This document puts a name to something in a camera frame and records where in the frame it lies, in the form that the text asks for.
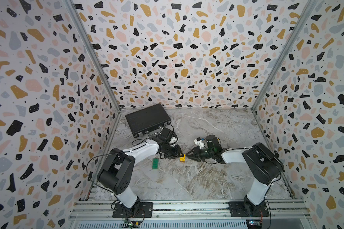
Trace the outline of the yellow square lego brick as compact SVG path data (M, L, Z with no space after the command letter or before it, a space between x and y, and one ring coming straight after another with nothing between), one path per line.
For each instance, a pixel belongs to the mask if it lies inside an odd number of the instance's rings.
M179 158L179 161L184 163L185 162L185 155L183 155L182 157Z

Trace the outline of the green lego brick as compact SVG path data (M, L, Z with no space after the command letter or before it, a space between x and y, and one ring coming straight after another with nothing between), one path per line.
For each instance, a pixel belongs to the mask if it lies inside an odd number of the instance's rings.
M157 170L158 169L158 165L159 165L159 159L154 158L153 159L153 163L152 163L152 169L153 170Z

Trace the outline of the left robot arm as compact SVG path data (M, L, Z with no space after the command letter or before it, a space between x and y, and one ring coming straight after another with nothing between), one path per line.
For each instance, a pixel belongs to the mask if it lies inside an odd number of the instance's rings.
M137 209L140 199L129 187L134 166L153 155L159 155L162 159L183 157L177 141L177 134L164 128L159 134L141 140L132 148L112 149L99 170L97 181L110 190L126 209Z

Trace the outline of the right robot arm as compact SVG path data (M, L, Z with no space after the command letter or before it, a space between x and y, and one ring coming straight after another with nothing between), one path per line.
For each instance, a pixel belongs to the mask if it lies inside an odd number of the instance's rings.
M281 179L284 172L283 163L263 143L243 148L222 148L220 139L215 135L197 138L194 143L196 147L185 156L196 162L206 163L212 159L214 164L247 164L254 176L250 191L244 198L247 209L264 203L269 188Z

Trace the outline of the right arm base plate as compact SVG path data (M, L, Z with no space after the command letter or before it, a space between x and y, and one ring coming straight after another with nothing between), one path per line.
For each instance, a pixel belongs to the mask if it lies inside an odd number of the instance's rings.
M269 208L264 201L259 205L250 201L230 201L228 210L231 217L269 217Z

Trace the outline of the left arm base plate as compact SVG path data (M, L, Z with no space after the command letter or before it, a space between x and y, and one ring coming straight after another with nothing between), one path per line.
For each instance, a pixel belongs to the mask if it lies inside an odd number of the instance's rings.
M117 202L114 206L112 217L120 218L151 218L153 214L152 202L136 202L130 209Z

